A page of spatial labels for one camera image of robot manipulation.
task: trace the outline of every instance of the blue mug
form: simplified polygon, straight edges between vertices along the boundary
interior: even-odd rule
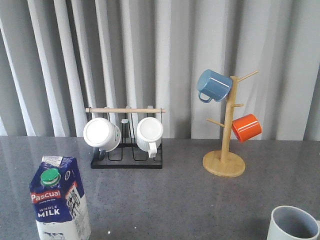
[[[227,76],[220,75],[210,69],[205,70],[196,85],[199,91],[199,99],[201,102],[209,103],[212,99],[216,102],[222,101],[230,92],[232,87],[232,79]],[[207,100],[201,98],[201,94],[207,95]]]

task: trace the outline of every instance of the pascual milk carton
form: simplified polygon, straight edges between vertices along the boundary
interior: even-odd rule
[[[41,240],[88,240],[91,228],[77,159],[44,156],[29,185]]]

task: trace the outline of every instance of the round wooden base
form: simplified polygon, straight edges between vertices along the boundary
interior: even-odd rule
[[[246,168],[246,164],[238,155],[228,152],[226,163],[220,161],[221,150],[210,151],[203,157],[204,168],[217,176],[234,178],[240,176]]]

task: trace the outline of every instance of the white curtain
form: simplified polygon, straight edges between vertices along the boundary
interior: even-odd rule
[[[0,135],[81,137],[86,107],[152,105],[164,138],[219,139],[206,118],[223,122],[226,102],[196,89],[211,69],[259,71],[234,111],[259,119],[255,139],[319,141],[319,12],[318,0],[0,0]]]

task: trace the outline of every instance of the countertop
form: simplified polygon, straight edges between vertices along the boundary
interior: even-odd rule
[[[91,169],[81,137],[0,137],[0,240],[39,239],[29,183],[43,155],[73,156],[90,240],[264,240],[279,205],[320,220],[320,142],[231,141],[241,176],[212,175],[203,156],[220,140],[164,139],[163,169]]]

